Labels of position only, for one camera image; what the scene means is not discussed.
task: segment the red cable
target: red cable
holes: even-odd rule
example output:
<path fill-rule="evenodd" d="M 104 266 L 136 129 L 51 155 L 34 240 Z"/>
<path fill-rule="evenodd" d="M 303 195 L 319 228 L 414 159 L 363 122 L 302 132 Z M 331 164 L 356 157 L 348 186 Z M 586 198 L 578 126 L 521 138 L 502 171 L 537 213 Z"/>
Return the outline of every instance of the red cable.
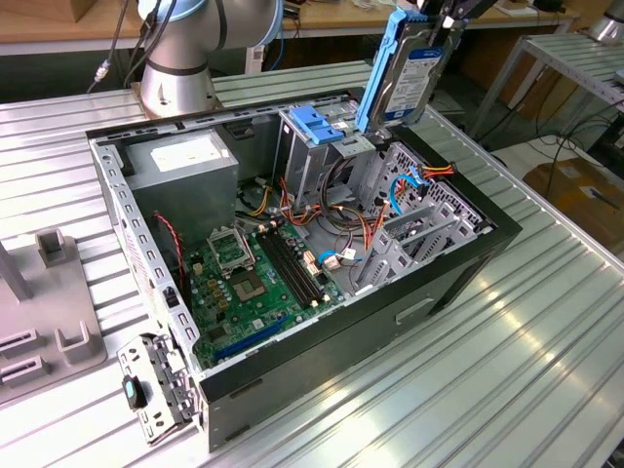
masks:
<path fill-rule="evenodd" d="M 183 282 L 182 282 L 184 272 L 182 268 L 182 249 L 179 247 L 179 239 L 177 238 L 176 230 L 171 225 L 171 223 L 168 222 L 161 214 L 154 213 L 154 216 L 156 216 L 158 219 L 163 221 L 163 224 L 167 226 L 167 229 L 169 229 L 169 232 L 174 238 L 175 253 L 177 254 L 177 264 L 179 265 L 179 286 L 180 286 L 180 292 L 181 292 L 181 290 L 184 289 Z"/>

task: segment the chip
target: chip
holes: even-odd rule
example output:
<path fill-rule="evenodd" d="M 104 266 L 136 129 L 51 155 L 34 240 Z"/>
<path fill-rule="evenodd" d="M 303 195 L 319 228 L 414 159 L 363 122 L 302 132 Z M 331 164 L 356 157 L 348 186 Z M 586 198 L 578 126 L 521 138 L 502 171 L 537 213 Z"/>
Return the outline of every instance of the chip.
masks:
<path fill-rule="evenodd" d="M 260 277 L 257 276 L 257 273 L 253 270 L 244 271 L 243 273 L 232 276 L 230 285 L 234 288 L 241 302 L 247 302 L 254 297 L 266 293 L 266 288 L 262 284 L 262 280 L 260 280 Z"/>
<path fill-rule="evenodd" d="M 211 341 L 217 341 L 219 338 L 223 338 L 226 335 L 227 331 L 225 331 L 225 328 L 221 326 L 208 331 L 208 337 Z"/>

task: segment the motherboard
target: motherboard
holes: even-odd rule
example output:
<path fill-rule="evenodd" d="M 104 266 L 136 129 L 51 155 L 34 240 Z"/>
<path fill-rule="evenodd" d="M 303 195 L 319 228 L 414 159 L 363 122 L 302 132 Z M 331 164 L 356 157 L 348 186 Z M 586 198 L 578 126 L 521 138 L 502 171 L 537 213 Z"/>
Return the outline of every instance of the motherboard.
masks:
<path fill-rule="evenodd" d="M 184 261 L 201 335 L 195 353 L 206 368 L 343 300 L 289 225 L 217 232 L 205 247 L 186 252 Z"/>

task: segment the ram slot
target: ram slot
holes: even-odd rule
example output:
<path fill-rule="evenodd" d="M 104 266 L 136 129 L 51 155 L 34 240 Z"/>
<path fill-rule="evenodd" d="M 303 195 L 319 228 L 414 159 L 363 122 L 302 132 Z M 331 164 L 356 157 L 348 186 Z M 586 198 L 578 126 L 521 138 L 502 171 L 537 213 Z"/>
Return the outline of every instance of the ram slot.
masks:
<path fill-rule="evenodd" d="M 301 307 L 310 307 L 313 300 L 320 299 L 321 292 L 279 234 L 262 234 L 258 236 L 258 242 Z"/>
<path fill-rule="evenodd" d="M 314 282 L 308 276 L 308 273 L 301 266 L 294 253 L 289 249 L 286 241 L 278 233 L 275 233 L 270 237 L 270 242 L 273 243 L 278 253 L 281 255 L 282 260 L 292 268 L 296 274 L 297 280 L 305 288 L 306 292 L 313 298 L 313 300 L 321 300 L 323 294 L 321 290 L 314 284 Z"/>

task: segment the power supply label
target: power supply label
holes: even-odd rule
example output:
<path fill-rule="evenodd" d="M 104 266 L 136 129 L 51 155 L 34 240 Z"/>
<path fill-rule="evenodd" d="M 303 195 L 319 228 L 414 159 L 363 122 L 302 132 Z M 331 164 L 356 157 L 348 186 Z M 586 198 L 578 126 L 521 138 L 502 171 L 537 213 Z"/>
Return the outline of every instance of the power supply label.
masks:
<path fill-rule="evenodd" d="M 409 53 L 385 109 L 386 120 L 400 119 L 415 110 L 429 83 L 431 69 L 440 61 L 442 51 L 442 47 L 430 47 L 414 49 Z"/>
<path fill-rule="evenodd" d="M 186 168 L 195 164 L 207 163 L 214 159 L 226 158 L 215 147 L 209 136 L 203 136 L 182 143 L 152 149 L 152 159 L 161 173 Z"/>

